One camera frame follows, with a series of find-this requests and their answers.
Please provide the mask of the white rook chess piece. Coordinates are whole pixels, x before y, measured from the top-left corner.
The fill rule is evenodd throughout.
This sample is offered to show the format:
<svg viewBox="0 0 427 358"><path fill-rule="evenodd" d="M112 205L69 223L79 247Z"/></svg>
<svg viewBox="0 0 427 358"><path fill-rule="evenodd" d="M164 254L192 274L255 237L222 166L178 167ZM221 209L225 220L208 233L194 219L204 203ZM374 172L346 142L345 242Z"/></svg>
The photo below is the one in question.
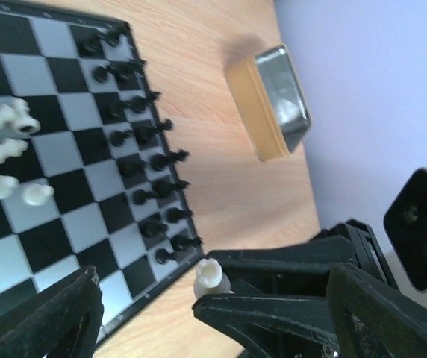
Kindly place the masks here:
<svg viewBox="0 0 427 358"><path fill-rule="evenodd" d="M196 298L201 298L204 295L231 292L230 280L217 260L204 258L199 261L196 267L193 291Z"/></svg>

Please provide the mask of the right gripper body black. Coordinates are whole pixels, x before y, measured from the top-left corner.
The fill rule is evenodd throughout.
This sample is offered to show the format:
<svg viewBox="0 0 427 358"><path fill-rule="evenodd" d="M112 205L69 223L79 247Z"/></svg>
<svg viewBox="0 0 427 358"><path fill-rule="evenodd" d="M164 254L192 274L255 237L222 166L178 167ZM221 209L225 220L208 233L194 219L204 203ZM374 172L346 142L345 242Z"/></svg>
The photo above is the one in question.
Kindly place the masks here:
<svg viewBox="0 0 427 358"><path fill-rule="evenodd" d="M305 295L324 297L333 263L351 263L387 286L396 280L373 229L350 219L321 230L307 242L271 249L214 250L215 259L242 295Z"/></svg>

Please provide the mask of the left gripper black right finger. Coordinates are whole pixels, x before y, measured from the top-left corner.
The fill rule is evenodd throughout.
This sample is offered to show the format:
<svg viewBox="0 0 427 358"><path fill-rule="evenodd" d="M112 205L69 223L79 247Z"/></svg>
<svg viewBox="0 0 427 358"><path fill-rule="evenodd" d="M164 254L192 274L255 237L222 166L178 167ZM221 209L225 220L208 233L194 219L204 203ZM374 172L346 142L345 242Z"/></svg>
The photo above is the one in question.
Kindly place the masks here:
<svg viewBox="0 0 427 358"><path fill-rule="evenodd" d="M365 271L335 263L327 299L342 357L427 357L427 309Z"/></svg>

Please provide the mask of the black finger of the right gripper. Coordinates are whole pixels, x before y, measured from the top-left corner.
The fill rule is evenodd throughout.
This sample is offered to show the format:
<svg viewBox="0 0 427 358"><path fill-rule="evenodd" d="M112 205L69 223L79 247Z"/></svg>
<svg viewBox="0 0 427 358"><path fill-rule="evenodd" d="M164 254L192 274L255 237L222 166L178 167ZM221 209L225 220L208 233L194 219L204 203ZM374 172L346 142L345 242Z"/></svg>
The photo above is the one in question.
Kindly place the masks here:
<svg viewBox="0 0 427 358"><path fill-rule="evenodd" d="M193 315L241 344L250 357L321 357L339 343L324 298L205 295Z"/></svg>

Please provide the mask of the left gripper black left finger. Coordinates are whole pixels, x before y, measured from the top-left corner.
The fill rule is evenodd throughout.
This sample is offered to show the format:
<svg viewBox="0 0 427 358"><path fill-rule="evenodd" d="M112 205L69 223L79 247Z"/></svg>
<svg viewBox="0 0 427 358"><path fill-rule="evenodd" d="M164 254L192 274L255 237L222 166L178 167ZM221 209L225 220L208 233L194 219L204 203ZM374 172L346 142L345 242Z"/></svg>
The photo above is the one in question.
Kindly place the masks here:
<svg viewBox="0 0 427 358"><path fill-rule="evenodd" d="M0 316L0 357L92 357L104 307L94 266L83 266Z"/></svg>

